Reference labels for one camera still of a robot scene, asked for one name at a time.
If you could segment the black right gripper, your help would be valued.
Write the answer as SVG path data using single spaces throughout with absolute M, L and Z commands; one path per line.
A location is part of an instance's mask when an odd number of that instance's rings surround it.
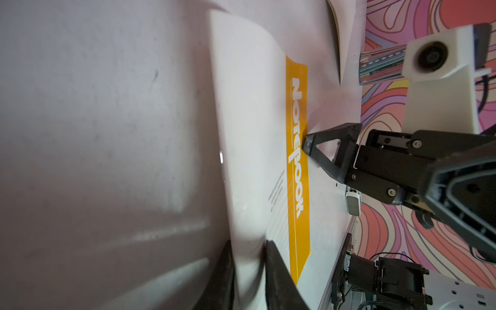
M 495 263 L 495 137 L 372 130 L 359 146 L 361 128 L 345 123 L 307 134 L 302 150 L 338 183 L 440 218 Z

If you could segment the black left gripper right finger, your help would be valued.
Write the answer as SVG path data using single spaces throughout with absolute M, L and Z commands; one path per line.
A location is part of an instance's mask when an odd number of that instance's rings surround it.
M 268 240 L 265 245 L 265 270 L 265 296 L 268 309 L 309 309 L 272 240 Z

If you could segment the white lined notebook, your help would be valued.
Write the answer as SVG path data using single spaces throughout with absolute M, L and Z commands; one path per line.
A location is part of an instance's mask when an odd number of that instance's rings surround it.
M 344 73 L 350 47 L 357 2 L 355 0 L 327 0 L 333 14 L 338 40 L 338 64 L 340 83 L 344 81 Z

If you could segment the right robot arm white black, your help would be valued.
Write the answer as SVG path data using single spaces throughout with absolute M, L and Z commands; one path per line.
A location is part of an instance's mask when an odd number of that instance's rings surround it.
M 480 134 L 372 130 L 358 144 L 359 123 L 308 134 L 302 150 L 331 178 L 380 202 L 414 210 L 425 228 L 450 226 L 476 259 L 495 262 L 495 128 Z M 427 309 L 428 270 L 396 258 L 365 259 L 341 249 L 331 278 L 338 309 L 347 286 L 370 294 L 366 309 Z

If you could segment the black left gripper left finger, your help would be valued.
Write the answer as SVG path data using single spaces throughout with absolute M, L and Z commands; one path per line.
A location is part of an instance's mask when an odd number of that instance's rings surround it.
M 235 300 L 235 263 L 226 241 L 209 281 L 193 309 L 232 310 Z

